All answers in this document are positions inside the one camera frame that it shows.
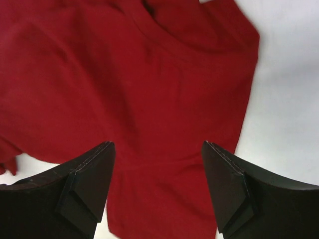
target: red fabric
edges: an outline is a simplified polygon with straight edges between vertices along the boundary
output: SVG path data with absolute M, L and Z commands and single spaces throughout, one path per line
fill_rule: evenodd
M 213 238 L 201 146 L 234 152 L 258 57 L 235 2 L 2 0 L 0 17 L 1 162 L 111 140 L 111 232 Z

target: red towel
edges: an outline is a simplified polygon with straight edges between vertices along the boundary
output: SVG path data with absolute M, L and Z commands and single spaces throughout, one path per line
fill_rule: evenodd
M 2 0 L 0 26 L 0 162 L 111 140 L 111 232 L 214 237 L 201 146 L 234 152 L 258 58 L 233 0 Z

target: white background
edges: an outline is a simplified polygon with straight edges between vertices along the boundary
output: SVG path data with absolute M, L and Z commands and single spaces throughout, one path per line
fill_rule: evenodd
M 319 0 L 237 0 L 261 34 L 251 100 L 236 154 L 319 185 Z M 27 155 L 13 183 L 54 165 Z M 106 218 L 96 239 L 111 239 Z

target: wrinkled red cloth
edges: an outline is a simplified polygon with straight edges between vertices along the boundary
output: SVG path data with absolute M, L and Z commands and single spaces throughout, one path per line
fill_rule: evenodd
M 111 232 L 213 238 L 201 146 L 234 152 L 258 44 L 233 0 L 2 0 L 0 162 L 111 140 Z

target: black plastic part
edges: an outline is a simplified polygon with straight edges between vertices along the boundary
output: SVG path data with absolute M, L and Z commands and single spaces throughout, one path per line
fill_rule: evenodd
M 204 168 L 225 239 L 319 238 L 319 186 L 298 182 L 205 142 Z
M 114 144 L 12 185 L 0 185 L 0 238 L 92 239 L 101 222 Z

